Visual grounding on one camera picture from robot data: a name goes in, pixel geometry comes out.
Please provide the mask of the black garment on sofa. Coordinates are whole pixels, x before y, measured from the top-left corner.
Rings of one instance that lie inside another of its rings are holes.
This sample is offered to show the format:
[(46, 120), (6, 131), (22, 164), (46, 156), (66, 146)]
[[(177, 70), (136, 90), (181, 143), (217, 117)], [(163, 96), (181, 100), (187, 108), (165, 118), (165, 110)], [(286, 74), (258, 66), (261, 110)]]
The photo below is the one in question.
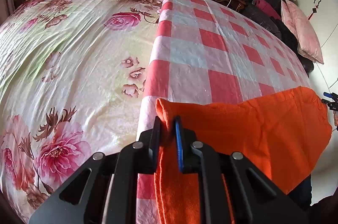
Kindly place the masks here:
[(278, 27), (282, 41), (295, 53), (298, 54), (298, 40), (295, 35), (286, 27), (286, 25), (279, 19), (270, 17), (273, 23)]

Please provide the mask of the magenta garment on sofa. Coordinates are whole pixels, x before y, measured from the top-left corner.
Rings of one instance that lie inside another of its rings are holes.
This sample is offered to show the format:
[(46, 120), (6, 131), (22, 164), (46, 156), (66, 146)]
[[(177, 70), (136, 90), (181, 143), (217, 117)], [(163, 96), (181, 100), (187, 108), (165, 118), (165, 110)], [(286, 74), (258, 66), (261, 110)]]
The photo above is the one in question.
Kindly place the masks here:
[(254, 0), (253, 4), (264, 12), (267, 16), (273, 17), (274, 19), (281, 20), (280, 15), (276, 12), (276, 10), (265, 0)]

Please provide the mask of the red white checkered cloth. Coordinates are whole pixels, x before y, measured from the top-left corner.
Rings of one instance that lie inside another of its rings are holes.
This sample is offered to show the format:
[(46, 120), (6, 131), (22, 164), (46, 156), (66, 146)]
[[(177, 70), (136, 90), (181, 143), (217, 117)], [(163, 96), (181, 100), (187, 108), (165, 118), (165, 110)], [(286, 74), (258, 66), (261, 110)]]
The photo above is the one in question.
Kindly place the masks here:
[(153, 127), (158, 98), (238, 104), (310, 85), (278, 37), (212, 0), (163, 0), (146, 73), (139, 133)]

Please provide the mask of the black leather sofa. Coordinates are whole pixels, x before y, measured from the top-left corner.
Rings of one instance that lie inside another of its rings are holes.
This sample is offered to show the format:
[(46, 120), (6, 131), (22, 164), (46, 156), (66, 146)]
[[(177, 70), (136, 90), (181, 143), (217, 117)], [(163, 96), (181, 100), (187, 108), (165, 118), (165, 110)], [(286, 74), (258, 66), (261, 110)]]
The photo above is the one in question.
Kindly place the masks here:
[(240, 13), (250, 20), (256, 22), (267, 31), (278, 37), (287, 45), (300, 60), (305, 72), (311, 73), (314, 69), (313, 62), (300, 55), (297, 51), (298, 41), (281, 17), (281, 4), (285, 0), (243, 0), (247, 3)]

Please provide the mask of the red hanging wall ornament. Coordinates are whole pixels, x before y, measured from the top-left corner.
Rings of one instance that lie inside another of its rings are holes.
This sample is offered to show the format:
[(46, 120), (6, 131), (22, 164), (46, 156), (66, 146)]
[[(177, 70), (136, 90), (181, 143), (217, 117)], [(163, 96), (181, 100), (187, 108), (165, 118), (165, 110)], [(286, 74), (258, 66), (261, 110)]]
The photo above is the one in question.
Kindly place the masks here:
[(314, 6), (312, 8), (312, 12), (310, 13), (310, 15), (308, 17), (308, 20), (311, 20), (311, 18), (313, 17), (313, 15), (317, 13), (317, 10), (319, 8), (320, 3), (321, 3), (321, 0), (314, 0), (313, 1)]

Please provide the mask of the floral bed sheet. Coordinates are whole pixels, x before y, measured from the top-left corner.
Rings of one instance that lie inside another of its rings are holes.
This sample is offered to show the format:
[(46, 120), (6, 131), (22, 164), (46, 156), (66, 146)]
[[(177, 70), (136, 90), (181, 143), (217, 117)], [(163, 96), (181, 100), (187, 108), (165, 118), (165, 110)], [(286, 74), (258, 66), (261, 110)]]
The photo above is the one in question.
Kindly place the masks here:
[(21, 221), (135, 141), (163, 0), (30, 0), (1, 25), (1, 192)]

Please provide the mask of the pink satin cushion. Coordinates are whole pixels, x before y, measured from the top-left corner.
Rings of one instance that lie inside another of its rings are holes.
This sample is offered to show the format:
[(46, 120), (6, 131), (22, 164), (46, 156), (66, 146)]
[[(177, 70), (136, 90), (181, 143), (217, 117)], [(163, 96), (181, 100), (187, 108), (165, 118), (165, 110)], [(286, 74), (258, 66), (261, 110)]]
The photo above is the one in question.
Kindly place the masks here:
[(281, 19), (297, 39), (297, 52), (312, 62), (324, 64), (319, 39), (303, 11), (292, 1), (282, 0)]

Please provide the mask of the orange pants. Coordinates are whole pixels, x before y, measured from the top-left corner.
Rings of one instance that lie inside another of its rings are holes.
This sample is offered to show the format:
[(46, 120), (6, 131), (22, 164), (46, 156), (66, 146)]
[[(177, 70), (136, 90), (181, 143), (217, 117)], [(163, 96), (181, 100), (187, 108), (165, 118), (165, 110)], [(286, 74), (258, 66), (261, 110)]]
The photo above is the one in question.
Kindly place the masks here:
[(182, 174), (177, 163), (174, 118), (196, 138), (223, 154), (239, 151), (284, 193), (315, 168), (328, 146), (332, 128), (328, 109), (316, 93), (296, 87), (237, 105), (196, 105), (156, 101), (164, 126), (155, 194), (161, 223), (198, 223), (198, 177)]

